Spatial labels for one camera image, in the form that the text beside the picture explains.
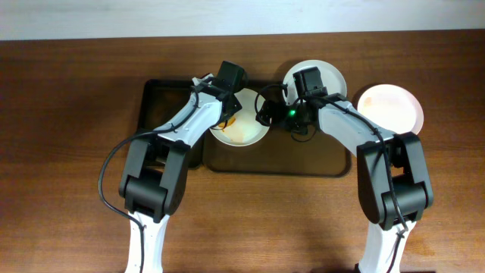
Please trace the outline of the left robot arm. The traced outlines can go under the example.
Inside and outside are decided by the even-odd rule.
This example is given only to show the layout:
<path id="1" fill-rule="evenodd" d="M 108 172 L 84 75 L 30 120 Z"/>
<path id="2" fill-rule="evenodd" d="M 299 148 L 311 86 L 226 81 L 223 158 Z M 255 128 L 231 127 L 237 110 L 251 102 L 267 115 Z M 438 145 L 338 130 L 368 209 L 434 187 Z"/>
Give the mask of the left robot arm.
<path id="1" fill-rule="evenodd" d="M 206 131 L 226 123 L 242 106 L 236 93 L 245 73 L 194 78 L 174 116 L 125 140 L 129 146 L 118 192 L 130 222 L 128 272 L 161 272 L 167 224 L 186 189 L 190 153 Z"/>

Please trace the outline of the green and orange sponge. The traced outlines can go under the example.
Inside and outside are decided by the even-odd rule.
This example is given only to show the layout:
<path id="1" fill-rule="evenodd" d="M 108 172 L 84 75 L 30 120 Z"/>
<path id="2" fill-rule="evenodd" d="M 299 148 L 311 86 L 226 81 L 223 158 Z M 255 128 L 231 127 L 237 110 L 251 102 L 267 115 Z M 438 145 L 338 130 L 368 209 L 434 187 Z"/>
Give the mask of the green and orange sponge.
<path id="1" fill-rule="evenodd" d="M 227 127 L 231 126 L 235 121 L 236 121 L 236 117 L 233 116 L 233 117 L 229 118 L 228 120 L 217 125 L 217 130 L 225 130 Z"/>

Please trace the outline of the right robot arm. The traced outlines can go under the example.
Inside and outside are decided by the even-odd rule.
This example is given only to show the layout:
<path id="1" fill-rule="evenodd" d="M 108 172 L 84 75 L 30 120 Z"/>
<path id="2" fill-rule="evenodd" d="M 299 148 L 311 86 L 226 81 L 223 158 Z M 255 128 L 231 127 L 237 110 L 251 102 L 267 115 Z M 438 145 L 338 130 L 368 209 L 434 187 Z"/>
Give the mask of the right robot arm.
<path id="1" fill-rule="evenodd" d="M 419 137 L 379 127 L 340 94 L 301 96 L 290 105 L 266 102 L 256 120 L 292 133 L 313 125 L 357 158 L 358 199 L 369 225 L 355 271 L 398 272 L 411 231 L 433 204 Z"/>

